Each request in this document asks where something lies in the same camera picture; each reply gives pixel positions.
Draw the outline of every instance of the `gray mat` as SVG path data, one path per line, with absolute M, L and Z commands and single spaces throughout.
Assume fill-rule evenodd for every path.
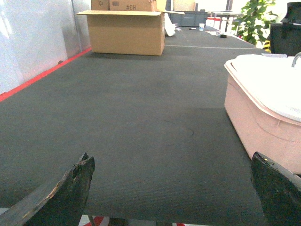
M 87 53 L 1 102 L 0 207 L 87 152 L 86 214 L 267 226 L 224 109 L 224 63 L 261 52 L 184 29 L 162 56 Z

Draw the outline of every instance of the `white wall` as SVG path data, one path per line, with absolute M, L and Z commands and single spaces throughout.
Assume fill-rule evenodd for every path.
M 0 94 L 87 49 L 89 0 L 0 0 Z
M 198 3 L 198 9 L 204 9 L 206 11 L 220 11 L 225 10 L 227 0 L 196 0 Z

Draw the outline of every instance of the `box flap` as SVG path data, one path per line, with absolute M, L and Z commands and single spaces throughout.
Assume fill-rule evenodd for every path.
M 128 15 L 128 16 L 159 16 L 161 12 L 142 11 L 106 11 L 106 10 L 86 10 L 77 15 Z

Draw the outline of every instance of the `red object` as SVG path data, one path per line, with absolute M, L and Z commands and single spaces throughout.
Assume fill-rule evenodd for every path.
M 97 216 L 94 218 L 94 223 L 96 226 L 99 226 L 101 224 L 101 222 L 103 221 L 103 218 L 104 217 L 100 217 L 100 216 Z M 84 226 L 92 226 L 91 223 L 87 223 L 85 224 Z
M 46 77 L 47 75 L 49 75 L 50 73 L 54 72 L 55 70 L 59 69 L 60 67 L 66 65 L 67 63 L 75 60 L 76 58 L 79 58 L 80 56 L 84 55 L 85 53 L 89 52 L 91 50 L 91 48 L 88 48 L 84 51 L 82 51 L 81 53 L 78 53 L 77 55 L 71 57 L 70 59 L 68 60 L 65 60 L 64 62 L 62 62 L 61 64 L 57 65 L 57 66 L 54 66 L 53 68 L 50 68 L 49 70 L 47 71 L 44 71 L 42 72 L 41 74 L 37 75 L 36 77 L 30 79 L 29 81 L 21 84 L 20 86 L 17 86 L 16 88 L 10 90 L 9 92 L 6 92 L 6 93 L 2 93 L 0 95 L 0 102 L 5 100 L 6 98 L 9 98 L 10 96 L 14 95 L 15 93 L 23 90 L 24 88 L 30 86 L 31 84 L 35 83 L 36 81 Z

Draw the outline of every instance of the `pink plastic container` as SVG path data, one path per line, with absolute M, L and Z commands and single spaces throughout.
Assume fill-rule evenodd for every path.
M 298 103 L 298 99 L 301 103 L 301 88 L 298 89 L 301 83 L 295 85 L 289 81 L 296 75 L 290 69 L 286 74 L 276 75 L 277 66 L 285 68 L 292 59 L 273 61 L 250 55 L 245 60 L 246 67 L 249 65 L 245 70 L 241 65 L 244 59 L 225 64 L 229 72 L 225 98 L 228 116 L 250 158 L 258 151 L 291 172 L 301 174 L 301 104 Z

